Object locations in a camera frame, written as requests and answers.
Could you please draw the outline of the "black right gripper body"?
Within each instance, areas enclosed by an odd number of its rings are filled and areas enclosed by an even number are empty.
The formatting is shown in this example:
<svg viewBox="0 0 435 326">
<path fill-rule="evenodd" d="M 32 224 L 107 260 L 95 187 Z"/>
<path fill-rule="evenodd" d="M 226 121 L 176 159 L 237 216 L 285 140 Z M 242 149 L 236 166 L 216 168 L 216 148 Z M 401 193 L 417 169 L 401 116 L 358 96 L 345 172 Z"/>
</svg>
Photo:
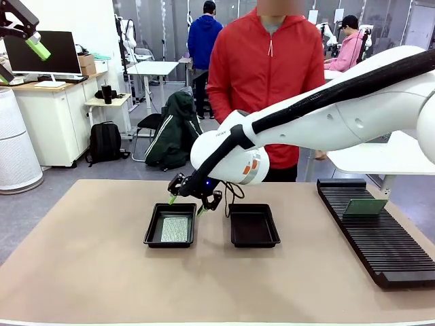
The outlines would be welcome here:
<svg viewBox="0 0 435 326">
<path fill-rule="evenodd" d="M 218 186 L 218 180 L 207 177 L 200 181 L 190 181 L 193 175 L 186 177 L 182 182 L 178 191 L 179 196 L 192 196 L 197 199 L 208 198 L 212 196 L 213 191 Z"/>
</svg>

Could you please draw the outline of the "green perforated circuit board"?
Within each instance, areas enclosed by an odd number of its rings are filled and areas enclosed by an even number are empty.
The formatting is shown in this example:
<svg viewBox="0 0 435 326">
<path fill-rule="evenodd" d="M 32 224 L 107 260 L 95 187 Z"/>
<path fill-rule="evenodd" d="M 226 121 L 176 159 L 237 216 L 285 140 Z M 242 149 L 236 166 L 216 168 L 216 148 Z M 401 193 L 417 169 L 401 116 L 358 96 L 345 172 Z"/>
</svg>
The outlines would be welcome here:
<svg viewBox="0 0 435 326">
<path fill-rule="evenodd" d="M 162 223 L 161 242 L 187 242 L 188 218 L 166 217 Z"/>
<path fill-rule="evenodd" d="M 344 216 L 376 216 L 388 203 L 383 199 L 352 199 L 349 201 Z"/>
</svg>

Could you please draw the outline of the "black plastic ESD tray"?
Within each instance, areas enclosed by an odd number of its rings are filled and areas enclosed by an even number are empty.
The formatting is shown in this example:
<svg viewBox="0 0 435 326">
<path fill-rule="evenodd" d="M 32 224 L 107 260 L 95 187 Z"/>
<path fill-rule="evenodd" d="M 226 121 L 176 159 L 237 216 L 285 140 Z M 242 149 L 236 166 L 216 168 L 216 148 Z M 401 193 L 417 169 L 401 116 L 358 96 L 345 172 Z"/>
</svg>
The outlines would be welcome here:
<svg viewBox="0 0 435 326">
<path fill-rule="evenodd" d="M 196 216 L 195 203 L 163 204 L 154 206 L 143 243 L 153 249 L 177 249 L 189 248 L 194 242 L 194 220 Z M 166 217 L 188 218 L 188 241 L 187 242 L 161 242 L 162 223 Z"/>
<path fill-rule="evenodd" d="M 281 242 L 268 204 L 230 204 L 229 218 L 236 248 L 268 249 Z"/>
</svg>

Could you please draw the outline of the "person's right forearm red sleeve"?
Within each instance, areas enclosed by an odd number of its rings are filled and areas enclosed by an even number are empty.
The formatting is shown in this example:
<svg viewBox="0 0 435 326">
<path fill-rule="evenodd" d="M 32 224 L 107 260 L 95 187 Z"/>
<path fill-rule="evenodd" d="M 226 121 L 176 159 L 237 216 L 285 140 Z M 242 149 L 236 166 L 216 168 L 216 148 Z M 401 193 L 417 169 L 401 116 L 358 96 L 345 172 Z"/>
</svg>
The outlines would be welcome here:
<svg viewBox="0 0 435 326">
<path fill-rule="evenodd" d="M 233 112 L 230 90 L 209 82 L 207 92 L 214 117 L 221 124 Z"/>
</svg>

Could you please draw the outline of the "black monitor white stand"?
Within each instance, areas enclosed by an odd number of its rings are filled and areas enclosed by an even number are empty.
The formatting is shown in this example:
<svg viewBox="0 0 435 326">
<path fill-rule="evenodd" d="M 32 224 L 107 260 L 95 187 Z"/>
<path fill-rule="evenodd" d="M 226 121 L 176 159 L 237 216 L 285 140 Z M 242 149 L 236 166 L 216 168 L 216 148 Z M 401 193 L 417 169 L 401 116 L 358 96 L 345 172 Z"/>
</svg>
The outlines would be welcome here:
<svg viewBox="0 0 435 326">
<path fill-rule="evenodd" d="M 69 31 L 41 31 L 39 44 L 45 49 L 37 54 L 25 41 L 6 37 L 4 39 L 7 57 L 15 74 L 33 74 L 47 77 L 39 83 L 41 87 L 62 86 L 62 78 L 73 80 L 82 77 L 73 35 Z"/>
</svg>

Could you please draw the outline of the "dark green striped jacket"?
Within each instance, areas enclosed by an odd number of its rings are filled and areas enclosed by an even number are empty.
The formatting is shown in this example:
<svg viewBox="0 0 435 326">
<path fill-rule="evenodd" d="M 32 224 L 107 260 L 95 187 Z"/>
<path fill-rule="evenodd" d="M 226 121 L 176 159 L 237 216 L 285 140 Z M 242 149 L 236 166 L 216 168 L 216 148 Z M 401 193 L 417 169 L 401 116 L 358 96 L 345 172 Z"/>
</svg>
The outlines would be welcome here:
<svg viewBox="0 0 435 326">
<path fill-rule="evenodd" d="M 145 152 L 145 164 L 160 170 L 185 166 L 190 152 L 203 131 L 194 106 L 190 86 L 172 93 L 161 111 L 154 140 Z"/>
</svg>

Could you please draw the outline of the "wooden desk white cabinet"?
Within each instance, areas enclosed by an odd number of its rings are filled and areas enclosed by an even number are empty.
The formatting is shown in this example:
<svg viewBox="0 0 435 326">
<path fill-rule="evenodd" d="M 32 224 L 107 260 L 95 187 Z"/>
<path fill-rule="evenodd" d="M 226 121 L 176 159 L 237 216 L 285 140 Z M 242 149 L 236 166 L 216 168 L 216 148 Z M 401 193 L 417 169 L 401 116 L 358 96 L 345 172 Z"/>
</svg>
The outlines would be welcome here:
<svg viewBox="0 0 435 326">
<path fill-rule="evenodd" d="M 90 140 L 85 103 L 94 97 L 103 75 L 57 88 L 37 87 L 35 82 L 11 87 L 41 166 L 77 166 Z"/>
</svg>

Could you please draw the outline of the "black chair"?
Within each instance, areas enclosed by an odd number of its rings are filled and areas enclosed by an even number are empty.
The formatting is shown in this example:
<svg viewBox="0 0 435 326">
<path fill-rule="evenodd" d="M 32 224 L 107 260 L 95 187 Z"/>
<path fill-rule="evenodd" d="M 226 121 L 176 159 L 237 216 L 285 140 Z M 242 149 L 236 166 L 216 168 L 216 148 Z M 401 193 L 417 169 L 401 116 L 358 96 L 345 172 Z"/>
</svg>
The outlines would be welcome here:
<svg viewBox="0 0 435 326">
<path fill-rule="evenodd" d="M 154 137 L 156 136 L 156 131 L 159 127 L 161 117 L 162 117 L 161 113 L 152 113 L 138 122 L 137 127 L 136 127 L 136 132 L 134 135 L 133 151 L 131 153 L 131 158 L 133 161 L 144 162 L 144 160 L 140 160 L 139 158 L 135 157 L 135 152 L 136 152 L 136 148 L 137 148 L 137 141 L 139 138 L 148 138 L 150 143 L 152 143 L 152 141 L 154 140 Z M 148 130 L 148 133 L 145 135 L 140 134 L 140 132 L 143 129 Z"/>
</svg>

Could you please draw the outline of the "white air purifier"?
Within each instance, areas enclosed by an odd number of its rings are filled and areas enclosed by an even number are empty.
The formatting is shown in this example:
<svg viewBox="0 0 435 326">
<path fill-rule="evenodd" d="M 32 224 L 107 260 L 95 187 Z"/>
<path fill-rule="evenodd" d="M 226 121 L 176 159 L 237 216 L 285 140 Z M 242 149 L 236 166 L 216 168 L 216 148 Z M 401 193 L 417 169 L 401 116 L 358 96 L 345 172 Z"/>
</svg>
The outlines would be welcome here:
<svg viewBox="0 0 435 326">
<path fill-rule="evenodd" d="M 43 182 L 15 94 L 0 88 L 0 195 L 27 192 Z"/>
</svg>

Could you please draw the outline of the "small cardboard box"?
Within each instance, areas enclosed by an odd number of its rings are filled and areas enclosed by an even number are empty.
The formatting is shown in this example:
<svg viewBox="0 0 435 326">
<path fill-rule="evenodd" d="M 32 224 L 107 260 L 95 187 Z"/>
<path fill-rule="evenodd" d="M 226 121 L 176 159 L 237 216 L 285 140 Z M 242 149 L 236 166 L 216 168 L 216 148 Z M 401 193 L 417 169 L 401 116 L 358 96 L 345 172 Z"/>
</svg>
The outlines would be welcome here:
<svg viewBox="0 0 435 326">
<path fill-rule="evenodd" d="M 82 75 L 90 76 L 96 73 L 94 56 L 92 54 L 78 56 Z"/>
</svg>

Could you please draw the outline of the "black backpack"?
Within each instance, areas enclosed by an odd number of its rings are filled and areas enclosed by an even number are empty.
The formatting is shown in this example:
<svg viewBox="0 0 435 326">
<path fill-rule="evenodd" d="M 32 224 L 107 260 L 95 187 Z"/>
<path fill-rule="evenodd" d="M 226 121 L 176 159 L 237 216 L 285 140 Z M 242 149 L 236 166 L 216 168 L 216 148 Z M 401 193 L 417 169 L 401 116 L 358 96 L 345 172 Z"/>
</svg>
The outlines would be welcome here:
<svg viewBox="0 0 435 326">
<path fill-rule="evenodd" d="M 121 148 L 121 140 L 118 126 L 114 122 L 94 124 L 90 130 L 90 146 L 85 153 L 89 167 L 101 162 L 129 158 L 131 153 Z"/>
</svg>

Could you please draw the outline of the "white office table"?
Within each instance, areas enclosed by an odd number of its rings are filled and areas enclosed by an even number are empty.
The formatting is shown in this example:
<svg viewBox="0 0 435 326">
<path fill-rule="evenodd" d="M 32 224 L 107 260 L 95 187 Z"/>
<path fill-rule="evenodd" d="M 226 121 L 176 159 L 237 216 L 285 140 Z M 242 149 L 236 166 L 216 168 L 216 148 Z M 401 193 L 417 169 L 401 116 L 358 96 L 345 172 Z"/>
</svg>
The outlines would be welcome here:
<svg viewBox="0 0 435 326">
<path fill-rule="evenodd" d="M 173 61 L 142 61 L 129 67 L 126 72 L 127 75 L 137 75 L 143 80 L 145 86 L 145 101 L 147 114 L 152 113 L 152 102 L 150 98 L 149 77 L 157 76 L 160 87 L 160 103 L 165 104 L 164 94 L 164 78 L 167 77 L 178 66 L 178 62 Z"/>
</svg>

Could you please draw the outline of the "person in red jacket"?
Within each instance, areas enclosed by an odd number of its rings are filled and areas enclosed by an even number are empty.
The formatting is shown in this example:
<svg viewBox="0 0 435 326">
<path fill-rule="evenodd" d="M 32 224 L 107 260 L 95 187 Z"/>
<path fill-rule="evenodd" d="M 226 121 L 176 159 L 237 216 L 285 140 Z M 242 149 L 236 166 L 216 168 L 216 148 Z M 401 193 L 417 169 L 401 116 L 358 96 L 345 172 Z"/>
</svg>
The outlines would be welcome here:
<svg viewBox="0 0 435 326">
<path fill-rule="evenodd" d="M 299 0 L 257 0 L 256 8 L 218 34 L 208 83 L 230 90 L 233 111 L 261 111 L 325 83 L 321 35 Z M 266 182 L 293 182 L 300 148 L 268 145 Z"/>
</svg>

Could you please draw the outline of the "black slotted board rack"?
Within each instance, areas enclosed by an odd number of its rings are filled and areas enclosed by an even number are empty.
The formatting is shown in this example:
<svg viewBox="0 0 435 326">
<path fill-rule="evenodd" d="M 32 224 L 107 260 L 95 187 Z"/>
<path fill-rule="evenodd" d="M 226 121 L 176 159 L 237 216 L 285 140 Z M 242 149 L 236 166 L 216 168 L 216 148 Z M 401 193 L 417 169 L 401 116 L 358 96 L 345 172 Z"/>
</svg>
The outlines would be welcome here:
<svg viewBox="0 0 435 326">
<path fill-rule="evenodd" d="M 319 179 L 317 192 L 360 259 L 382 289 L 435 288 L 435 260 L 384 208 L 376 216 L 344 216 L 352 199 L 376 199 L 363 179 Z"/>
</svg>

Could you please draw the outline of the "person in pink hoodie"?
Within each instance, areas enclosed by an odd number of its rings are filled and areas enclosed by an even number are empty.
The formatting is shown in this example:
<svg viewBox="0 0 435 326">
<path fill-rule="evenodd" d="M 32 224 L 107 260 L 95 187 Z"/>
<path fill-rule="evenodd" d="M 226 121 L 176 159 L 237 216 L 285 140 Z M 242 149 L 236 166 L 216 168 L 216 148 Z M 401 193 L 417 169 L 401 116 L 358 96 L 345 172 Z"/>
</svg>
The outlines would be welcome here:
<svg viewBox="0 0 435 326">
<path fill-rule="evenodd" d="M 345 16 L 340 29 L 346 37 L 338 56 L 324 61 L 325 70 L 345 72 L 357 64 L 364 36 L 359 30 L 358 18 L 354 15 Z"/>
</svg>

